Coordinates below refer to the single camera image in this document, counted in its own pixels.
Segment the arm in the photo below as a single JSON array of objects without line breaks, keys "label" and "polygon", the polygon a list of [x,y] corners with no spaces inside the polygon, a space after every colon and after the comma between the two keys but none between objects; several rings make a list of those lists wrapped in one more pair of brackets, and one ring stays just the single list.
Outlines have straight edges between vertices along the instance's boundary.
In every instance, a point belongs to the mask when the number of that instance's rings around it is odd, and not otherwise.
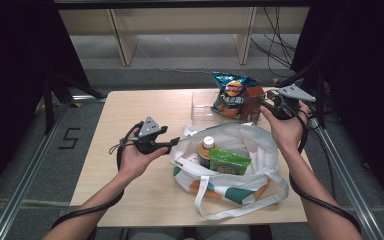
[{"label": "arm", "polygon": [[[264,106],[260,109],[271,125],[273,139],[285,157],[296,184],[307,194],[339,207],[297,150],[302,134],[302,126],[298,119],[280,121]],[[300,109],[308,114],[308,106],[302,102]],[[304,122],[307,121],[304,113],[299,112],[299,115]],[[347,219],[304,198],[301,198],[301,201],[315,239],[362,239],[357,229]]]},{"label": "arm", "polygon": [[[167,148],[158,149],[148,155],[140,153],[134,145],[126,146],[123,150],[120,170],[117,175],[78,210],[99,206],[116,198],[134,179],[141,176],[148,165],[162,156]],[[101,220],[106,210],[82,215],[62,222],[52,229],[43,239],[86,239]]]}]

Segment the shopping bag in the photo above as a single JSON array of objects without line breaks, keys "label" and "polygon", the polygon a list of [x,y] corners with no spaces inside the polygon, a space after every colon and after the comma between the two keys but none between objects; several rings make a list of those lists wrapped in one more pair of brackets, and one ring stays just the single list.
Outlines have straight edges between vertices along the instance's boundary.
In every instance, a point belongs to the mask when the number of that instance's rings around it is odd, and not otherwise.
[{"label": "shopping bag", "polygon": [[[224,174],[201,166],[197,161],[198,147],[206,136],[213,137],[220,149],[247,154],[251,163],[245,174]],[[196,194],[195,209],[208,220],[243,216],[288,197],[288,183],[279,174],[277,145],[271,133],[255,125],[236,123],[193,131],[172,148],[170,162],[175,165],[174,179],[186,191]],[[264,196],[268,184],[277,184],[281,190]],[[201,209],[204,196],[240,206],[205,214]]]}]

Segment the left hand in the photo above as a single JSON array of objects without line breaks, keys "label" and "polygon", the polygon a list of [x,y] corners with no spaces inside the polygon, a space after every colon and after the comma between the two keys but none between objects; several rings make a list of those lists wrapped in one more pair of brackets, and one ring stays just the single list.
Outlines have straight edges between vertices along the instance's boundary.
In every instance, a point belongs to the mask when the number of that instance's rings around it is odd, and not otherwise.
[{"label": "left hand", "polygon": [[[129,137],[136,136],[138,131],[139,128],[136,128],[133,130]],[[141,176],[152,161],[164,155],[164,153],[166,153],[168,150],[166,147],[164,147],[157,149],[150,154],[143,154],[139,152],[133,141],[127,141],[126,145],[128,146],[126,146],[123,150],[120,170],[118,174],[128,176],[130,180],[134,180]]]}]

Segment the plastic bottle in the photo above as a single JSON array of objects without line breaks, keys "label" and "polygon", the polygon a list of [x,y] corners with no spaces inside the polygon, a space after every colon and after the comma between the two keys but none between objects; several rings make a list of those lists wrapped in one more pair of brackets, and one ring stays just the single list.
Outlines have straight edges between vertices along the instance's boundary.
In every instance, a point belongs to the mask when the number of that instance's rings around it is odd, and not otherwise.
[{"label": "plastic bottle", "polygon": [[198,149],[198,161],[201,166],[210,169],[210,149],[217,148],[214,142],[214,138],[207,136],[204,141],[199,145]]}]

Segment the person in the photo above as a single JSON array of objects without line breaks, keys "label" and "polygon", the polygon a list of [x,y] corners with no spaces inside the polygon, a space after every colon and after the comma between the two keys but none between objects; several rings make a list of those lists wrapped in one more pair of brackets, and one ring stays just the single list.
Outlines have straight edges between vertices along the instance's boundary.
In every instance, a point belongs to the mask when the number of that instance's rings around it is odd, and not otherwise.
[{"label": "person", "polygon": [[[307,123],[308,106],[300,101],[299,116]],[[263,116],[268,120],[274,141],[284,156],[290,173],[296,184],[306,193],[327,203],[339,207],[330,193],[316,178],[310,167],[298,152],[303,128],[296,118],[278,120],[264,106],[260,107]],[[100,191],[79,207],[86,209],[107,203],[117,197],[134,179],[141,176],[152,161],[162,156],[167,148],[158,149],[148,155],[140,153],[134,145],[126,144],[122,154],[121,167],[117,175]],[[301,198],[310,229],[315,239],[362,239],[354,225],[336,213]],[[53,228],[43,239],[87,239],[106,210],[69,219]],[[246,227],[232,228],[198,228],[211,239],[249,239]],[[133,229],[129,237],[134,239],[182,239],[179,229]]]}]

